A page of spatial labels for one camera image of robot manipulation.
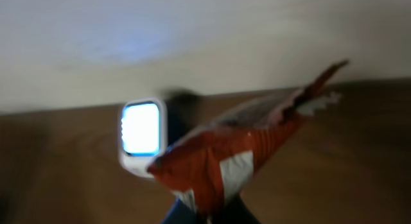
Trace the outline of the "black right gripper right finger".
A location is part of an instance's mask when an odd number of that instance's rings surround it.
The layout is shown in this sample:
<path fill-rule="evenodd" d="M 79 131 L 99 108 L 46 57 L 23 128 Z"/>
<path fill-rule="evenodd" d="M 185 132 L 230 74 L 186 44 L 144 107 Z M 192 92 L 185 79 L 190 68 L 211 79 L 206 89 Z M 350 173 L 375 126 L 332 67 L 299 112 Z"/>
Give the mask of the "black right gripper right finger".
<path fill-rule="evenodd" d="M 251 213 L 240 194 L 237 194 L 220 212 L 213 215 L 212 224 L 260 224 Z"/>

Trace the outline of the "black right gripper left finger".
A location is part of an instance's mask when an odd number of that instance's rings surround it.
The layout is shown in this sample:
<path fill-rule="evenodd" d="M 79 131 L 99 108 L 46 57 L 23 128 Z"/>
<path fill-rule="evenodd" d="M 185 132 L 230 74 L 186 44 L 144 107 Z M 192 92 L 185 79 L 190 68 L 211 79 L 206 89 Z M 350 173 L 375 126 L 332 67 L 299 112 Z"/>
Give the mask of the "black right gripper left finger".
<path fill-rule="evenodd" d="M 161 224 L 198 224 L 198 216 L 177 198 Z"/>

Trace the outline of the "red chocolate bar wrapper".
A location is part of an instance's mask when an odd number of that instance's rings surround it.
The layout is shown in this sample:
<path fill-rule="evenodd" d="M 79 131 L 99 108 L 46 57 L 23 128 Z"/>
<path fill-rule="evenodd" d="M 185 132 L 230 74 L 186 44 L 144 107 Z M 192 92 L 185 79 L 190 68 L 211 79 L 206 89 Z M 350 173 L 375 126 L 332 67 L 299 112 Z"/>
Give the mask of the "red chocolate bar wrapper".
<path fill-rule="evenodd" d="M 147 172 L 195 214 L 220 212 L 307 119 L 338 103 L 338 93 L 322 90 L 348 64 L 343 60 L 329 66 L 289 96 L 256 98 L 196 127 Z"/>

